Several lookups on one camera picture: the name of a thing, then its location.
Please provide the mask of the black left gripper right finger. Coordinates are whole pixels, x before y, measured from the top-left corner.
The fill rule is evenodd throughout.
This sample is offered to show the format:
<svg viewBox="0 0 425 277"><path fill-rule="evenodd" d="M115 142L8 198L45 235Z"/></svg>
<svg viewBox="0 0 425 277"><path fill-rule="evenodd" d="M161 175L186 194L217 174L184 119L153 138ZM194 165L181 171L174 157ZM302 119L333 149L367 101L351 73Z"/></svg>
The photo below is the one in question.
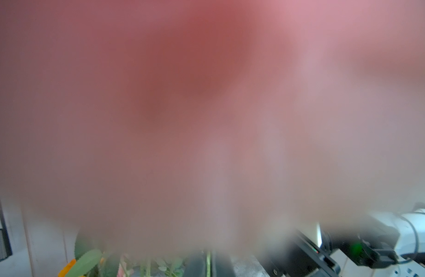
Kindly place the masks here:
<svg viewBox="0 0 425 277"><path fill-rule="evenodd" d="M234 267L228 254L212 252L211 254L212 277L235 277Z"/></svg>

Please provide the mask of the pink peony single stem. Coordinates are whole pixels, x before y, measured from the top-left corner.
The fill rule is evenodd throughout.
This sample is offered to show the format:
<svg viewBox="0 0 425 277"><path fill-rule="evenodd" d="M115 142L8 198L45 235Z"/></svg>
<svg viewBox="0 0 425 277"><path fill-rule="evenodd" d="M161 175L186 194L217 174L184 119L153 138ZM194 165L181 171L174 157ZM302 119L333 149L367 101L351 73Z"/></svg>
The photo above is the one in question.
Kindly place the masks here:
<svg viewBox="0 0 425 277"><path fill-rule="evenodd" d="M136 259L425 193L425 1L0 1L0 189Z"/></svg>

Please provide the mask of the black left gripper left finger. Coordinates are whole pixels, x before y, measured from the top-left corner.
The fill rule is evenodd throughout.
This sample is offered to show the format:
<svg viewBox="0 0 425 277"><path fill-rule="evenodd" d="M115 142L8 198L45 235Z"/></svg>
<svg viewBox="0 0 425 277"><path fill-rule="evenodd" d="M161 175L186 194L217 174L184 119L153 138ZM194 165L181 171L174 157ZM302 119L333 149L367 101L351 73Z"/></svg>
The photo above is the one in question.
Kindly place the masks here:
<svg viewBox="0 0 425 277"><path fill-rule="evenodd" d="M207 253L196 252L187 258L183 277L206 277L207 276Z"/></svg>

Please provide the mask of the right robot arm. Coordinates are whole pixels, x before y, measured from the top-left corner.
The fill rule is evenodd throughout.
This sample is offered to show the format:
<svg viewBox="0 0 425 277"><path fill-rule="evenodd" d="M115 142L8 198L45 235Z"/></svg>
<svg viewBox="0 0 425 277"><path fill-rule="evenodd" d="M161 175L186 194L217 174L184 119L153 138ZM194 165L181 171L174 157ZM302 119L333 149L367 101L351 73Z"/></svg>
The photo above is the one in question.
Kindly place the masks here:
<svg viewBox="0 0 425 277"><path fill-rule="evenodd" d="M375 213L353 234L318 228L280 253L212 261L214 277L425 277L425 203L412 211Z"/></svg>

